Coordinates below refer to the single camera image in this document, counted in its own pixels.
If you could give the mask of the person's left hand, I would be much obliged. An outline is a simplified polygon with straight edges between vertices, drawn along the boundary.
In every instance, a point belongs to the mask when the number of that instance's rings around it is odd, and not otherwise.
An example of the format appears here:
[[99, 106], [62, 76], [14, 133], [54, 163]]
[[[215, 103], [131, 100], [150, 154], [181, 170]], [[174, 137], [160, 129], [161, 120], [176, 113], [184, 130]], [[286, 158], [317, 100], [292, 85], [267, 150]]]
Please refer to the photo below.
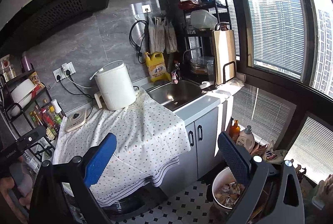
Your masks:
[[20, 156], [9, 166], [1, 166], [1, 195], [20, 223], [28, 223], [33, 179]]

